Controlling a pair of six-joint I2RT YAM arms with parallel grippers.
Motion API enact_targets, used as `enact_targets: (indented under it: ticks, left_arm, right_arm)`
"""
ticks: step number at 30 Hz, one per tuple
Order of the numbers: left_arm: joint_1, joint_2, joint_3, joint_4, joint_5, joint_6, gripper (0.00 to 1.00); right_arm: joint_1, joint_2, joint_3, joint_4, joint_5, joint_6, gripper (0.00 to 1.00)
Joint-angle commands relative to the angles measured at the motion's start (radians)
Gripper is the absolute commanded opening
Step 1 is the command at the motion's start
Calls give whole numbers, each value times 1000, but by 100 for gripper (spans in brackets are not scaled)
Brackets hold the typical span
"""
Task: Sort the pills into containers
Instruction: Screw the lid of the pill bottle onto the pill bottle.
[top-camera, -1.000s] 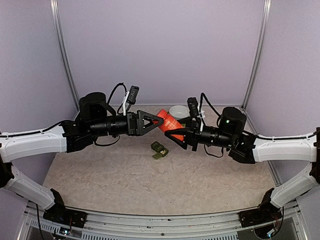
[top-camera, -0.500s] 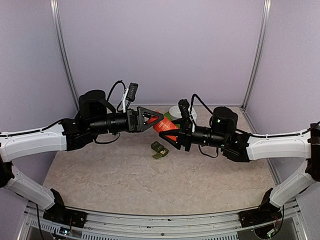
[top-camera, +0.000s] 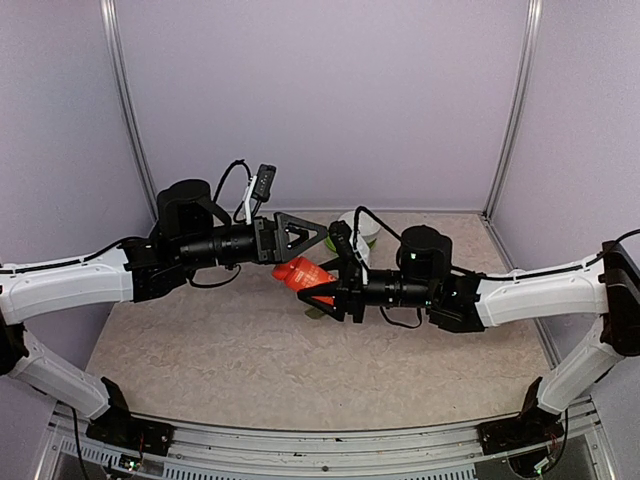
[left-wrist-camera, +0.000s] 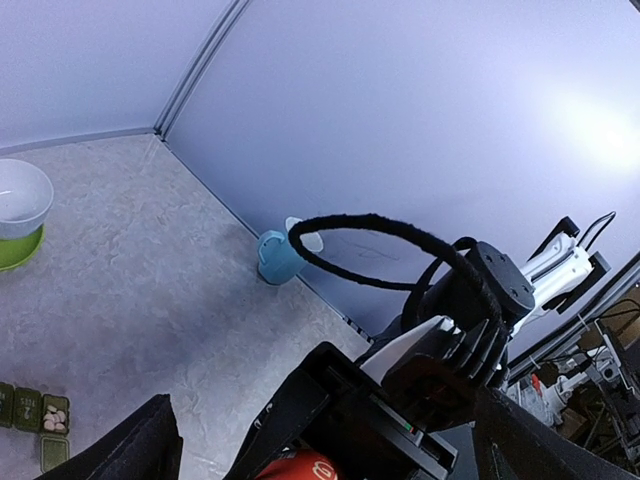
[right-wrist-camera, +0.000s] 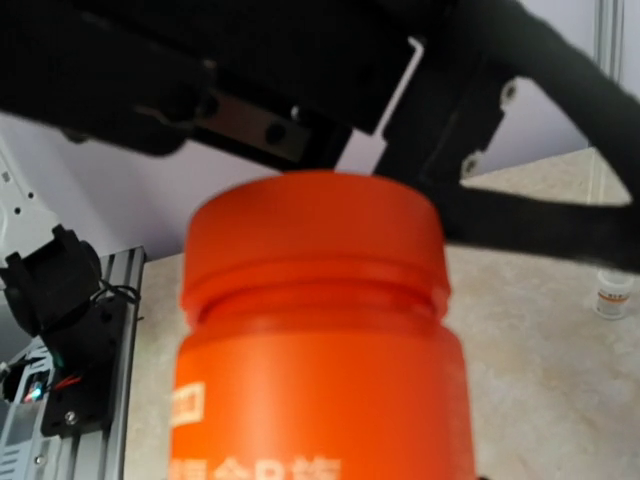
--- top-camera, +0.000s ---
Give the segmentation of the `red cylindrical container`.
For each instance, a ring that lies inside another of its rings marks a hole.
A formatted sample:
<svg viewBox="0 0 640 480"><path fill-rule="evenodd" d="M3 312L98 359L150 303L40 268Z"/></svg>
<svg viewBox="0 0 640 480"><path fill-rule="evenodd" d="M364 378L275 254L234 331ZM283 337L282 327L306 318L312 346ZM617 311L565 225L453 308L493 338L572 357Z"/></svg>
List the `red cylindrical container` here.
<svg viewBox="0 0 640 480"><path fill-rule="evenodd" d="M277 265L271 274L275 280L294 292L336 280L335 276L306 257L297 257L288 263Z"/></svg>

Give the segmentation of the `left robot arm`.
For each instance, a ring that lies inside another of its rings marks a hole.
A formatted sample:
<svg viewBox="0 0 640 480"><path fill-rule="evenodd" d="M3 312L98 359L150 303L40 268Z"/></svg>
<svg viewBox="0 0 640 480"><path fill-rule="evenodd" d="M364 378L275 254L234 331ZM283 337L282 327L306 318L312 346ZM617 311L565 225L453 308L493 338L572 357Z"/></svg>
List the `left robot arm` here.
<svg viewBox="0 0 640 480"><path fill-rule="evenodd" d="M189 284L205 268L280 265L327 236L324 226L282 212L241 223L214 200L208 182L179 181L157 197L148 237L127 237L84 257L1 269L1 372L66 403L121 445L140 434L119 386L75 367L24 323L93 304L140 303Z"/></svg>

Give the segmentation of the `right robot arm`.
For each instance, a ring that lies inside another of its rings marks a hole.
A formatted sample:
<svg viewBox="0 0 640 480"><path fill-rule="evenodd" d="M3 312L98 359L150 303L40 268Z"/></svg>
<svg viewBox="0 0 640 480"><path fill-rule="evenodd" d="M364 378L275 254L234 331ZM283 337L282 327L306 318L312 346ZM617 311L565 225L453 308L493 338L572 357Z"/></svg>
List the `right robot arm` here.
<svg viewBox="0 0 640 480"><path fill-rule="evenodd" d="M577 262L489 276L453 266L452 240L426 225L400 234L394 270L370 268L345 222L329 234L338 256L323 267L337 279L297 297L338 321L360 322L369 306L409 308L447 332L477 333L524 319L597 315L579 345L529 387L511 423L520 443L535 442L579 394L639 354L639 268L620 240Z"/></svg>

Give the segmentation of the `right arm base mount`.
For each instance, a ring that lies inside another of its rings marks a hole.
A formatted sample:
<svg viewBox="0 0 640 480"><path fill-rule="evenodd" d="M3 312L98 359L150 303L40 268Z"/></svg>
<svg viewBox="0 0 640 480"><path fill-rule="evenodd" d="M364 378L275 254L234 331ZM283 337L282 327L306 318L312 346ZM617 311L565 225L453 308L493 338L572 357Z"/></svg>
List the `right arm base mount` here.
<svg viewBox="0 0 640 480"><path fill-rule="evenodd" d="M518 414L483 422L476 427L484 455L516 450L564 435L561 415L546 412L538 405L537 393L541 382L542 378L538 377L529 386Z"/></svg>

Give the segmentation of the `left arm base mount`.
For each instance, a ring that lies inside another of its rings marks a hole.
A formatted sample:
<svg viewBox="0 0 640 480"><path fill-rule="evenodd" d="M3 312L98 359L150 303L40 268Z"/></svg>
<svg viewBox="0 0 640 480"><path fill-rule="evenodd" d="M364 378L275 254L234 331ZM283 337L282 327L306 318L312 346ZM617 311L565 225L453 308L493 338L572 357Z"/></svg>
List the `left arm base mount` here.
<svg viewBox="0 0 640 480"><path fill-rule="evenodd" d="M101 378L108 394L108 409L91 420L86 435L106 444L166 457L175 428L165 422L133 416L120 387Z"/></svg>

